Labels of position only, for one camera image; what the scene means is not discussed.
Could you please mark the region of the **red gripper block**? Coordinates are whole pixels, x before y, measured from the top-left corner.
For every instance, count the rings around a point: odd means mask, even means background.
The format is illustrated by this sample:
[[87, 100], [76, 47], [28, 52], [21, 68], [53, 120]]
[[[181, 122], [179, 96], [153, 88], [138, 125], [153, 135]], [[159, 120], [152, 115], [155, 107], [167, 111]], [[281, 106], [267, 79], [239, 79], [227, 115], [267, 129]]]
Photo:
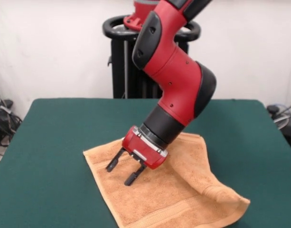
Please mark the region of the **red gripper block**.
[[168, 156], [168, 151], [161, 149], [148, 140], [137, 126], [129, 129], [122, 140], [122, 148], [117, 152], [113, 159], [106, 166], [107, 172], [111, 172], [119, 162], [119, 158], [124, 152], [133, 154], [136, 160], [143, 162], [137, 171], [133, 172], [124, 182], [125, 186], [131, 186], [140, 174], [149, 167], [156, 169]]

